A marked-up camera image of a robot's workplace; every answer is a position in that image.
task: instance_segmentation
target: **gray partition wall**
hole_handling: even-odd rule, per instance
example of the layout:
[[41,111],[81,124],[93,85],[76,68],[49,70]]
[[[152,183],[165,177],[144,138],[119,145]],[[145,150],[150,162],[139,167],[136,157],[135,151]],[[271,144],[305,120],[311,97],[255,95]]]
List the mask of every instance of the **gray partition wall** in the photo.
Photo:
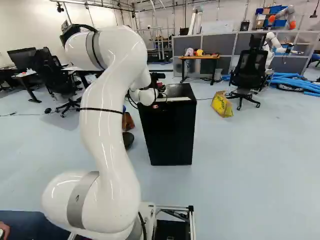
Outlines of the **gray partition wall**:
[[[249,49],[251,34],[266,34],[270,31],[237,31],[217,34],[197,34],[175,36],[173,38],[173,72],[175,77],[182,75],[182,61],[179,56],[185,54],[186,49],[202,49],[205,53],[219,53],[217,69],[222,74],[228,74],[237,65],[242,50]],[[307,64],[320,38],[320,31],[272,31],[281,44],[287,42],[295,44],[294,50],[303,54],[275,55],[271,67],[276,72],[298,73],[303,75]],[[189,60],[185,71],[190,77],[209,77],[213,69],[211,60]]]

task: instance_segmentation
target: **table leg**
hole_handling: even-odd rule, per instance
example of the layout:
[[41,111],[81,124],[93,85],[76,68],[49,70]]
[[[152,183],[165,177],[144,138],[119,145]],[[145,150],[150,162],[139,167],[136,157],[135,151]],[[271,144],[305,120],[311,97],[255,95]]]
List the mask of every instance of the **table leg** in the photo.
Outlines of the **table leg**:
[[180,83],[182,84],[187,77],[185,77],[185,59],[182,59],[182,80],[180,81]]
[[19,77],[19,80],[21,82],[21,84],[24,86],[25,90],[27,90],[27,92],[29,93],[31,99],[29,99],[28,101],[29,102],[32,102],[32,103],[42,103],[42,101],[38,100],[36,98],[36,96],[34,95],[34,93],[32,92],[32,90],[30,89],[29,87],[29,83],[25,82],[25,80],[23,80],[22,77]]
[[84,88],[86,89],[87,87],[89,87],[89,83],[87,82],[87,79],[85,77],[86,74],[83,73],[82,71],[78,71],[78,75],[81,79],[81,82],[82,82]]
[[213,59],[213,70],[212,70],[212,79],[210,82],[210,85],[212,86],[215,82],[215,73],[216,73],[216,67],[217,67],[217,59]]

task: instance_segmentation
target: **black box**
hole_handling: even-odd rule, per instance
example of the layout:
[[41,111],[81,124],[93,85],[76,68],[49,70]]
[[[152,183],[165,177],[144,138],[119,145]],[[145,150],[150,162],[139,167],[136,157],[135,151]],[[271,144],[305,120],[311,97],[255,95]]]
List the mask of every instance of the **black box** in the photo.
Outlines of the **black box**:
[[138,104],[151,165],[191,165],[197,100],[189,83],[167,84],[167,98]]

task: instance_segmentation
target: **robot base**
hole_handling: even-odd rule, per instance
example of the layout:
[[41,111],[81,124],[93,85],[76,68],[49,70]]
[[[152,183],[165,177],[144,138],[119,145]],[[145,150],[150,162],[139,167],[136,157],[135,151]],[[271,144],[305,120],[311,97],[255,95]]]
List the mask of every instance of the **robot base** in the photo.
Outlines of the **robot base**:
[[[165,206],[142,202],[139,212],[144,220],[146,240],[196,240],[195,212],[192,205]],[[87,240],[74,233],[68,238],[83,239]]]

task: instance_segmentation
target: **yellow bag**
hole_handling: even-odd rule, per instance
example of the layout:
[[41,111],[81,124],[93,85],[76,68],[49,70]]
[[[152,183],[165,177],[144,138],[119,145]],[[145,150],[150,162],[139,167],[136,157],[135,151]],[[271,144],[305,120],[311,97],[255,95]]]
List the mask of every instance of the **yellow bag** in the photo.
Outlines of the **yellow bag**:
[[217,91],[212,99],[211,107],[223,118],[232,117],[232,103],[225,96],[226,91]]

